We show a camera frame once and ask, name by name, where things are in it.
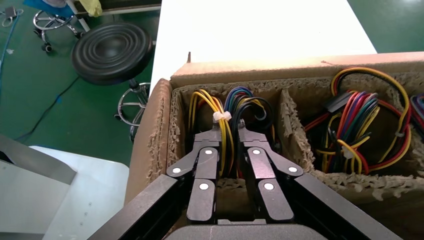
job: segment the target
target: white table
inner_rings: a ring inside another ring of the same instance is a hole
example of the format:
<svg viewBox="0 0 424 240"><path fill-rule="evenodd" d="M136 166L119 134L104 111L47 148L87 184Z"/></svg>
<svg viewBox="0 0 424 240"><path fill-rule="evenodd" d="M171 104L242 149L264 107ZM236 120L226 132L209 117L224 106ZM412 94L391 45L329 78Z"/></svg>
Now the white table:
<svg viewBox="0 0 424 240"><path fill-rule="evenodd" d="M86 240L124 206L124 164L31 148L77 173L68 185L0 161L0 239Z"/></svg>
<svg viewBox="0 0 424 240"><path fill-rule="evenodd" d="M347 0L162 0L151 88L186 61L375 54Z"/></svg>

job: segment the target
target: yellow cloth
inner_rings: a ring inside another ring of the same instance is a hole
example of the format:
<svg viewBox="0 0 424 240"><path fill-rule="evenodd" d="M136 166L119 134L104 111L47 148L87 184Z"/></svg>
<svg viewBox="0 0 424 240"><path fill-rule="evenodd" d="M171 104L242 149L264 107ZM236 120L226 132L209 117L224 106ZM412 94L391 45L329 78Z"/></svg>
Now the yellow cloth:
<svg viewBox="0 0 424 240"><path fill-rule="evenodd" d="M88 14L93 17L102 15L102 5L99 0L79 0Z"/></svg>

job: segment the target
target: black connector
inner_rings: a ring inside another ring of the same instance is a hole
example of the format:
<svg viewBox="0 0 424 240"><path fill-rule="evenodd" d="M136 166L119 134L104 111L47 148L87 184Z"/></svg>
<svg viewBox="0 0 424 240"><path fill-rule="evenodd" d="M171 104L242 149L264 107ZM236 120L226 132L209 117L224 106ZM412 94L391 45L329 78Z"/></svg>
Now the black connector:
<svg viewBox="0 0 424 240"><path fill-rule="evenodd" d="M342 92L337 94L337 96L332 97L330 100L323 104L324 108L328 110L329 113L334 113L337 110L343 108L351 98L353 93Z"/></svg>

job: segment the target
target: black stool seat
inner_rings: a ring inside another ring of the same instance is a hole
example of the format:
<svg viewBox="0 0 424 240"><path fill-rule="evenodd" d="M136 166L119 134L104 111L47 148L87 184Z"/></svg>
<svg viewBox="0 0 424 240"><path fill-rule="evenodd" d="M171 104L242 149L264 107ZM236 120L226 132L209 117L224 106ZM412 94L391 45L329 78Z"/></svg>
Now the black stool seat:
<svg viewBox="0 0 424 240"><path fill-rule="evenodd" d="M102 24L88 31L72 50L76 73L95 85L113 85L133 79L150 61L152 38L127 22Z"/></svg>

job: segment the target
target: cardboard box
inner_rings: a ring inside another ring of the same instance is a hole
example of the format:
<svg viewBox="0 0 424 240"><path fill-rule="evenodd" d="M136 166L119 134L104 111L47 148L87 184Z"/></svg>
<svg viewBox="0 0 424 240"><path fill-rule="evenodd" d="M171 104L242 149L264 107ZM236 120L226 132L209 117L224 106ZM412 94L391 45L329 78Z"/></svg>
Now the cardboard box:
<svg viewBox="0 0 424 240"><path fill-rule="evenodd" d="M424 52L372 55L326 56L282 62L208 62L187 63L172 77L160 80L149 98L134 141L126 192L128 203L166 167L186 154L185 137L188 105L193 91L200 88L225 99L234 87L244 86L255 96L266 98L275 107L275 125L284 145L283 155L313 174L342 196L403 238L423 238L421 212L424 210L424 145L413 130L411 147L399 163L384 175L345 173L325 174L315 170L314 156L299 117L316 112L330 97L330 81L346 67L362 66L383 71L396 78L409 95L424 93ZM381 80L367 75L350 75L343 88L378 92L397 109L399 95ZM212 111L199 112L207 129ZM390 117L380 119L387 129L396 124ZM384 130L375 128L378 134ZM374 142L370 151L386 144ZM237 195L237 202L217 206L243 209L244 181L224 179L218 184L218 199Z"/></svg>

